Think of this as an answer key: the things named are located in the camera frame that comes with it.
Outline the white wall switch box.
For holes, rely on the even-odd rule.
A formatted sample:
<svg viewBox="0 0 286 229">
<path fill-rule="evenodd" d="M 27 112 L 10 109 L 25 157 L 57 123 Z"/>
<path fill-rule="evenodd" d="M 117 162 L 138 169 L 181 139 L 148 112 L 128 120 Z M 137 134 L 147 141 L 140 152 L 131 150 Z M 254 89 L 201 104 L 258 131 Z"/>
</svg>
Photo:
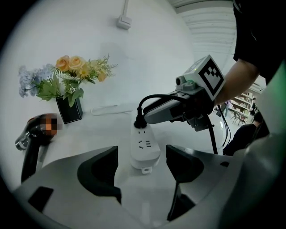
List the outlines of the white wall switch box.
<svg viewBox="0 0 286 229">
<path fill-rule="evenodd" d="M 127 16 L 120 15 L 117 19 L 117 27 L 120 29 L 129 30 L 131 28 L 131 24 L 132 19 Z"/>
</svg>

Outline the black power plug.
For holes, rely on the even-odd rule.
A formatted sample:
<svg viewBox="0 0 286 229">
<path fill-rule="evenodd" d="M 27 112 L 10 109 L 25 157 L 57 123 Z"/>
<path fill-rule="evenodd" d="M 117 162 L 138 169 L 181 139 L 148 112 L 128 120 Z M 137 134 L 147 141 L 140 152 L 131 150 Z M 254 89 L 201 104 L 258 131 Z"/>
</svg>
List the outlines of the black power plug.
<svg viewBox="0 0 286 229">
<path fill-rule="evenodd" d="M 134 121 L 134 127 L 137 129 L 142 129 L 147 126 L 147 122 L 144 119 L 142 107 L 137 108 L 137 116 L 136 120 Z"/>
</svg>

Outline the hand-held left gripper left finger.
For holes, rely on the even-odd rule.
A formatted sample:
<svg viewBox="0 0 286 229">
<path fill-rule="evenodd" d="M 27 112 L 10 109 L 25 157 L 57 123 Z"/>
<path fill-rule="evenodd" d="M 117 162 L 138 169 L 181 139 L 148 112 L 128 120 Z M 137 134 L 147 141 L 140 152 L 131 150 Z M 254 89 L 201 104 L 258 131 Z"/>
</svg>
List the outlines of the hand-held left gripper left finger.
<svg viewBox="0 0 286 229">
<path fill-rule="evenodd" d="M 44 229 L 150 229 L 151 204 L 141 192 L 130 148 L 111 146 L 58 159 L 13 195 Z"/>
</svg>

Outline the blue artificial flowers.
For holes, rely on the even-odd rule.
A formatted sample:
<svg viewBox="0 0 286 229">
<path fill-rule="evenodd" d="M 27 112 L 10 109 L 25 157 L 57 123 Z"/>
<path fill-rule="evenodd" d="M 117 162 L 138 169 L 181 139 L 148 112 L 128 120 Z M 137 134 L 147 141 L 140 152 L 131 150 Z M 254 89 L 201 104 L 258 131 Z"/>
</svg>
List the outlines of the blue artificial flowers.
<svg viewBox="0 0 286 229">
<path fill-rule="evenodd" d="M 39 92 L 40 84 L 52 75 L 52 64 L 43 65 L 42 68 L 28 70 L 25 65 L 20 66 L 18 71 L 19 77 L 19 95 L 24 98 L 28 95 L 32 97 Z"/>
</svg>

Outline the white storage shelf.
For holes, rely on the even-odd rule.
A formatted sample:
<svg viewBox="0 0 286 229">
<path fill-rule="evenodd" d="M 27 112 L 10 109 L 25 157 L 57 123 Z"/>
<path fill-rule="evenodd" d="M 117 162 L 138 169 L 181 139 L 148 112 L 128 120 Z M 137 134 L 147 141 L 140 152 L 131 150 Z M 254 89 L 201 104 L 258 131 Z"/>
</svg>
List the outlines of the white storage shelf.
<svg viewBox="0 0 286 229">
<path fill-rule="evenodd" d="M 231 99 L 233 109 L 241 113 L 248 114 L 253 105 L 253 94 L 249 92 L 242 93 L 239 96 Z"/>
</svg>

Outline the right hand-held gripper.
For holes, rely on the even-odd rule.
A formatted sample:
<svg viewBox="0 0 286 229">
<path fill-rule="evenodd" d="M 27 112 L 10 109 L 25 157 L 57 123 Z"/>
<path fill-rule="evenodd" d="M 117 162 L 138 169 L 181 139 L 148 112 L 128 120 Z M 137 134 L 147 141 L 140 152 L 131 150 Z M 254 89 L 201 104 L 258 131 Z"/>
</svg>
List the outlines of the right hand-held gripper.
<svg viewBox="0 0 286 229">
<path fill-rule="evenodd" d="M 144 119 L 148 124 L 186 121 L 195 131 L 207 129 L 205 116 L 212 112 L 224 84 L 223 74 L 211 55 L 207 55 L 176 78 L 176 91 L 188 96 L 186 104 L 178 96 L 146 96 L 143 103 L 151 98 L 159 100 L 143 109 Z"/>
</svg>

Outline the person's black t-shirt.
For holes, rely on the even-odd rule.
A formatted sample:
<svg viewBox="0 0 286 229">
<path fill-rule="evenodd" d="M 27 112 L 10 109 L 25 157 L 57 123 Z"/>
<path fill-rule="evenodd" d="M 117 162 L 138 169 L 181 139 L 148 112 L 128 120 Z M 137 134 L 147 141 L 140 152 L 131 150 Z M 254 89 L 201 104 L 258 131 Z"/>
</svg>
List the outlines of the person's black t-shirt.
<svg viewBox="0 0 286 229">
<path fill-rule="evenodd" d="M 233 11 L 233 59 L 253 64 L 269 83 L 286 60 L 286 0 L 233 0 Z"/>
</svg>

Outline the white power strip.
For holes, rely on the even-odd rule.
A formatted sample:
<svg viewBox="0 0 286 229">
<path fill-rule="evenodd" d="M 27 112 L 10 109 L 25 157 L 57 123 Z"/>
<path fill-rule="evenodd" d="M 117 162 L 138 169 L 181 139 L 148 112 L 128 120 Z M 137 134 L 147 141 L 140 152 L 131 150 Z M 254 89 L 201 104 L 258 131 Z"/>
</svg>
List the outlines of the white power strip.
<svg viewBox="0 0 286 229">
<path fill-rule="evenodd" d="M 143 129 L 131 127 L 130 164 L 143 175 L 148 175 L 157 166 L 161 151 L 151 126 Z"/>
</svg>

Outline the black square vase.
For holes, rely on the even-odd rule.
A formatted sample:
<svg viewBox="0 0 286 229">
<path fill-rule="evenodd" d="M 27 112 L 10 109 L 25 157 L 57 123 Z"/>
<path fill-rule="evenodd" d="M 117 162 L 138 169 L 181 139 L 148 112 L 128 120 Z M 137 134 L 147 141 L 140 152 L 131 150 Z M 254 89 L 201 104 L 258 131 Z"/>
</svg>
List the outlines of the black square vase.
<svg viewBox="0 0 286 229">
<path fill-rule="evenodd" d="M 79 98 L 75 100 L 72 107 L 69 106 L 67 98 L 63 100 L 63 96 L 57 97 L 56 103 L 64 124 L 72 123 L 82 119 L 83 111 Z"/>
</svg>

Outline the orange artificial flower bouquet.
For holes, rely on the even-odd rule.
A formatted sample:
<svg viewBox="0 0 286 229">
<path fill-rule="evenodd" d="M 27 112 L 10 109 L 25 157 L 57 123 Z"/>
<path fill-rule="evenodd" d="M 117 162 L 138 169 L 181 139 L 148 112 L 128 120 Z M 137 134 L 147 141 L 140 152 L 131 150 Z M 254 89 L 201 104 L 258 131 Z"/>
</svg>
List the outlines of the orange artificial flower bouquet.
<svg viewBox="0 0 286 229">
<path fill-rule="evenodd" d="M 77 55 L 71 57 L 65 55 L 56 61 L 53 71 L 64 86 L 63 99 L 67 99 L 69 106 L 72 107 L 76 99 L 84 95 L 82 84 L 102 83 L 108 77 L 115 75 L 113 69 L 116 67 L 116 64 L 109 63 L 108 55 L 102 59 L 88 60 Z"/>
</svg>

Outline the black hair dryer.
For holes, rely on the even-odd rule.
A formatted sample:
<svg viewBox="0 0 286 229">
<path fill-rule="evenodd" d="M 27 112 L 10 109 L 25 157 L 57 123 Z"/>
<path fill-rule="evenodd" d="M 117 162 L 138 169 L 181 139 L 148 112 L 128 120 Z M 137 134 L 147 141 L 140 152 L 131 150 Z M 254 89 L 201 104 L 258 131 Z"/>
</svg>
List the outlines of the black hair dryer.
<svg viewBox="0 0 286 229">
<path fill-rule="evenodd" d="M 58 132 L 58 119 L 54 113 L 37 115 L 28 120 L 23 132 L 15 141 L 18 150 L 25 150 L 21 182 L 36 172 L 39 149 L 50 143 Z"/>
</svg>

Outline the person's right forearm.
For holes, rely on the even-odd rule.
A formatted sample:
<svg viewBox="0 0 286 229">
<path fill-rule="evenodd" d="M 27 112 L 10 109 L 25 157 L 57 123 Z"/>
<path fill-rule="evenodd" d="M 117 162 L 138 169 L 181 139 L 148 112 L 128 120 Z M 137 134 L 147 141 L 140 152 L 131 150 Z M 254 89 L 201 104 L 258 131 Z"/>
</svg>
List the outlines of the person's right forearm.
<svg viewBox="0 0 286 229">
<path fill-rule="evenodd" d="M 259 69 L 242 59 L 238 59 L 226 74 L 225 84 L 214 100 L 215 105 L 222 104 L 246 91 L 259 76 Z"/>
</svg>

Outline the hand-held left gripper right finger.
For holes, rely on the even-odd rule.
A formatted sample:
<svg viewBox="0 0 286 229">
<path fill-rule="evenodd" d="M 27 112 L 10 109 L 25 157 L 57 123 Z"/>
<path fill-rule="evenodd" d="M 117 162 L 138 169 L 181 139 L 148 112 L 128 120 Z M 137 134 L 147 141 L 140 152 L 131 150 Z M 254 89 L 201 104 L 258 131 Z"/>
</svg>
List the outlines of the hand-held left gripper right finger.
<svg viewBox="0 0 286 229">
<path fill-rule="evenodd" d="M 166 163 L 176 181 L 167 220 L 182 216 L 202 201 L 220 181 L 230 160 L 231 156 L 167 145 Z"/>
</svg>

